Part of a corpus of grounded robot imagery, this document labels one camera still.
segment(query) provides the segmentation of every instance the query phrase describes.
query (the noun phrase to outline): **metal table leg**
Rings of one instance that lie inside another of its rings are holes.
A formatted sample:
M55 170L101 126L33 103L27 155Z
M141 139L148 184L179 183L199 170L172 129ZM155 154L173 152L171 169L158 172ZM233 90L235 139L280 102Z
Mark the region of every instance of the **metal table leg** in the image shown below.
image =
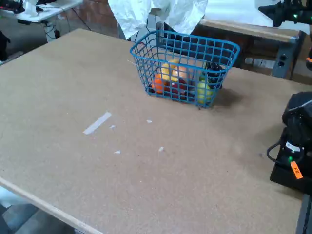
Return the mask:
M293 74L293 69L297 63L298 55L305 35L306 34L304 32L300 31L298 38L294 39L294 42L280 44L276 57L276 63L272 70L272 76L285 78L291 65L291 75Z
M312 234L311 203L312 197L304 195L297 223L296 234Z
M45 31L45 36L46 36L48 42L51 42L54 39L56 39L55 28L54 28L54 25L51 21L45 22L44 31Z
M12 232L2 216L5 211L6 211L6 208L0 205L0 233L11 234Z
M118 30L118 36L120 39L126 40L126 37L121 29L121 26L119 23L117 23L117 30Z

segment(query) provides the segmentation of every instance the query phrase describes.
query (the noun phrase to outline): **black device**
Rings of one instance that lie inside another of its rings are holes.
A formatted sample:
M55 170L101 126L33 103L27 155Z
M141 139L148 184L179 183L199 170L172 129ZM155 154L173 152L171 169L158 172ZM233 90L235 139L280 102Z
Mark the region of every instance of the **black device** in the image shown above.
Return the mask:
M0 61L6 61L8 59L8 55L6 53L6 46L10 43L10 39L7 38L1 31L0 31Z
M16 2L12 0L0 0L0 9L13 11L15 14L25 11L22 1Z
M270 180L312 195L312 92L293 94L282 116L286 125L280 140L267 150L275 165ZM276 158L270 155L279 146ZM296 162L303 178L298 179L291 162Z
M273 27L279 27L284 21L312 24L312 0L307 0L307 6L303 6L301 0L284 0L260 6L259 11L273 20Z
M37 5L41 5L41 4L46 5L47 3L52 3L55 1L57 0L38 0Z

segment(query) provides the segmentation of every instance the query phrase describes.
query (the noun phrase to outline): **particle board surface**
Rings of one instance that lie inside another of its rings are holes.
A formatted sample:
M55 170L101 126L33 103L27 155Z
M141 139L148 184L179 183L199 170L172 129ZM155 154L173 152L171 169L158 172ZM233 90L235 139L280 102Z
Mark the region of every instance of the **particle board surface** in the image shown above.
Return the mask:
M198 110L147 95L131 45L76 30L0 68L0 184L86 234L294 233L265 151L310 86L233 68Z

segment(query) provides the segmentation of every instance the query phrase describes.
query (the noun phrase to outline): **green apple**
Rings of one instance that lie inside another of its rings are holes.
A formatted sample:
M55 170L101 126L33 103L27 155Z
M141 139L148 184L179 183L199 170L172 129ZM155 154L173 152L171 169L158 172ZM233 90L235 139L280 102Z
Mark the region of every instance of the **green apple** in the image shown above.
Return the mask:
M213 92L210 90L210 87L208 84L205 84L205 82L198 82L197 84L197 102L199 104L205 104L207 101L210 100L211 95Z
M202 73L202 74L199 76L199 81L205 82L205 79L206 79L206 76L205 76L204 73Z

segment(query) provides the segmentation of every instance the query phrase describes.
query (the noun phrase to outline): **blue wire basket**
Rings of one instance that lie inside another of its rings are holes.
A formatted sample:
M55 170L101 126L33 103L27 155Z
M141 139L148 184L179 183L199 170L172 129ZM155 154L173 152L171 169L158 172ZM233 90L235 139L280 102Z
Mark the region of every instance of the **blue wire basket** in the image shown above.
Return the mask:
M239 46L156 30L135 43L130 53L148 94L207 108L222 88Z

